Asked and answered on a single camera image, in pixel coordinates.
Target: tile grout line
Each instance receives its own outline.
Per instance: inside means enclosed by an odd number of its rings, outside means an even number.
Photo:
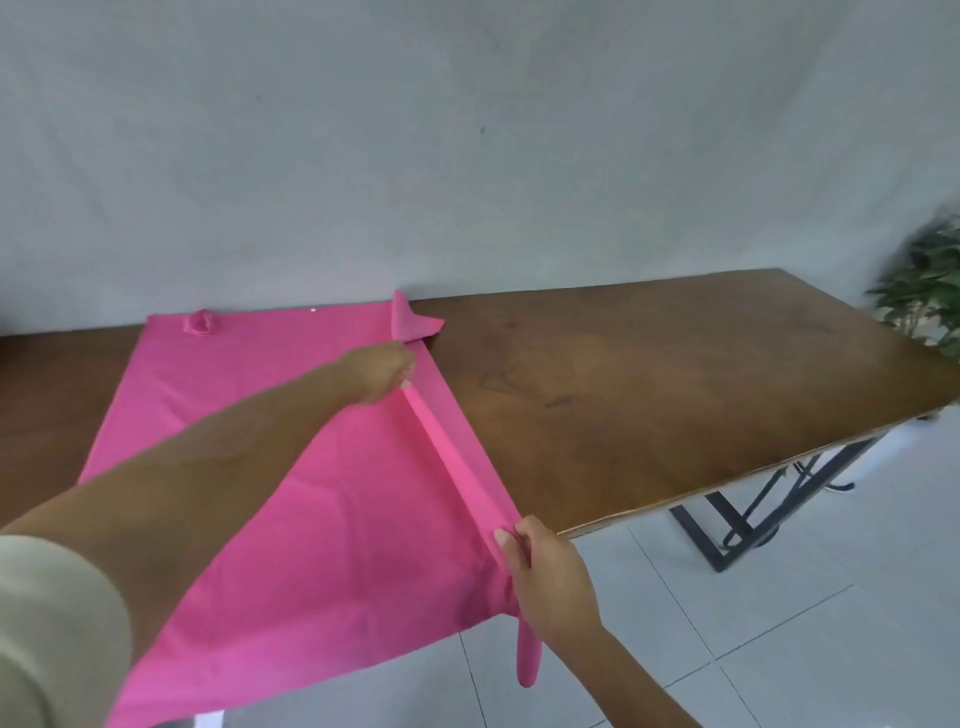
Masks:
[[[748,644],[750,644],[750,643],[752,643],[752,642],[756,642],[757,640],[759,640],[759,639],[760,639],[761,637],[763,637],[764,635],[769,635],[769,634],[770,634],[771,632],[773,632],[775,629],[777,629],[777,628],[779,628],[779,627],[783,627],[788,621],[793,621],[794,619],[796,619],[796,618],[799,617],[800,615],[805,615],[805,614],[806,614],[807,612],[809,612],[811,609],[816,609],[817,607],[819,607],[819,606],[820,606],[821,604],[823,604],[824,602],[830,601],[830,600],[833,599],[835,596],[841,595],[843,592],[845,592],[847,589],[851,589],[853,586],[854,586],[853,584],[848,584],[848,585],[845,586],[843,589],[841,589],[839,592],[834,592],[834,593],[831,594],[831,595],[825,596],[823,599],[821,599],[820,601],[818,601],[816,604],[811,604],[811,605],[808,606],[806,609],[803,609],[803,610],[801,610],[800,612],[798,612],[797,614],[795,614],[793,617],[789,617],[789,618],[785,619],[784,621],[780,622],[779,624],[775,624],[775,625],[772,626],[770,629],[765,629],[765,630],[763,630],[763,631],[760,632],[760,634],[758,634],[756,637],[751,637],[751,638],[750,638],[749,640],[747,640],[744,644],[739,644],[739,645],[737,645],[736,647],[734,647],[733,649],[728,650],[727,652],[724,652],[722,655],[720,655],[719,657],[716,658],[715,662],[718,662],[718,663],[719,663],[719,662],[720,662],[721,660],[723,660],[725,657],[727,657],[728,655],[732,655],[734,652],[736,652],[736,651],[737,651],[738,649],[740,649],[741,647],[746,647]]]
[[[480,691],[477,690],[477,681],[473,679],[473,668],[470,666],[470,657],[467,655],[467,646],[464,644],[464,635],[463,633],[457,633],[457,637],[460,638],[460,646],[464,650],[464,659],[467,661],[467,670],[469,670],[470,673],[470,682],[473,684],[473,694],[477,696],[477,707],[480,709],[480,718],[483,720],[483,728],[487,728],[487,717],[483,715],[483,703],[480,702]]]
[[[756,728],[760,728],[760,721],[756,719],[754,712],[750,710],[750,706],[747,705],[747,701],[743,699],[743,695],[740,694],[740,691],[736,688],[736,685],[733,684],[733,680],[730,679],[730,676],[727,674],[727,671],[723,669],[722,665],[718,665],[720,671],[723,672],[723,676],[727,678],[727,682],[730,683],[730,687],[733,688],[733,692],[736,693],[736,696],[740,698],[740,702],[743,703],[743,707],[747,709],[747,713],[750,714],[750,717],[754,719],[756,723]]]
[[[671,683],[667,683],[666,685],[661,685],[661,687],[662,687],[664,690],[669,690],[670,688],[672,688],[673,686],[675,686],[677,683],[679,683],[681,680],[685,680],[685,679],[688,678],[690,675],[695,675],[695,674],[697,674],[698,672],[700,672],[700,670],[702,670],[702,669],[707,669],[707,668],[710,667],[711,665],[715,665],[715,663],[714,663],[712,660],[710,660],[706,665],[700,665],[700,666],[697,667],[695,670],[691,670],[690,672],[688,672],[688,673],[687,673],[686,675],[684,675],[683,677],[678,677],[676,680],[674,680],[674,681],[671,682]]]
[[[666,589],[667,593],[670,594],[671,597],[673,597],[674,602],[675,602],[675,603],[677,604],[677,606],[680,608],[680,612],[681,612],[681,614],[684,615],[684,617],[686,618],[686,621],[689,622],[690,627],[693,629],[693,632],[697,635],[698,638],[700,638],[700,642],[701,642],[701,643],[703,644],[703,646],[707,649],[707,654],[708,654],[708,655],[710,656],[710,658],[711,658],[710,661],[711,661],[711,662],[716,661],[718,658],[716,658],[716,657],[713,656],[713,650],[710,649],[710,645],[707,644],[707,641],[704,640],[703,635],[700,634],[699,630],[697,630],[696,625],[693,623],[693,621],[692,621],[692,620],[690,619],[690,617],[687,615],[686,610],[684,609],[683,604],[680,603],[680,600],[677,599],[677,597],[674,595],[674,593],[670,590],[670,585],[666,583],[666,580],[665,580],[662,576],[660,576],[660,572],[657,571],[657,565],[654,564],[654,560],[651,559],[651,558],[647,555],[647,552],[643,550],[643,545],[640,543],[640,541],[638,541],[638,540],[636,539],[636,536],[634,535],[634,531],[631,529],[631,527],[630,527],[629,525],[627,526],[627,532],[630,534],[630,538],[632,538],[632,539],[634,540],[634,543],[636,544],[636,547],[640,549],[640,553],[643,554],[643,558],[645,558],[645,559],[647,560],[647,563],[650,564],[650,568],[654,570],[654,574],[657,575],[657,579],[660,580],[660,583],[663,585],[664,589]],[[702,667],[706,667],[706,665],[701,665],[700,667],[697,667],[697,669],[701,669]]]

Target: beige sleeve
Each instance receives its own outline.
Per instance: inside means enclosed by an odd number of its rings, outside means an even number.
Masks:
[[[123,597],[81,556],[0,536],[4,728],[100,728],[130,669]]]

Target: potted plant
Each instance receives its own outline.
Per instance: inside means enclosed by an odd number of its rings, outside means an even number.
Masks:
[[[885,326],[960,360],[960,220],[919,235],[906,264],[870,293]]]

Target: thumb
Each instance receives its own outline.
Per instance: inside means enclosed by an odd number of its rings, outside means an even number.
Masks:
[[[503,557],[507,560],[507,568],[514,578],[530,569],[523,549],[513,536],[502,528],[497,528],[493,532],[493,537],[496,539],[497,545],[500,546],[500,550],[503,551]]]

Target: hand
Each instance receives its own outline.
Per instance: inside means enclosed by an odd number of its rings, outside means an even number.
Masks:
[[[336,362],[353,401],[373,404],[406,386],[414,371],[414,355],[403,342],[352,349]]]
[[[536,516],[516,525],[530,551],[497,529],[493,536],[503,550],[520,612],[537,636],[558,654],[603,631],[596,592],[584,560],[567,539],[557,536]]]

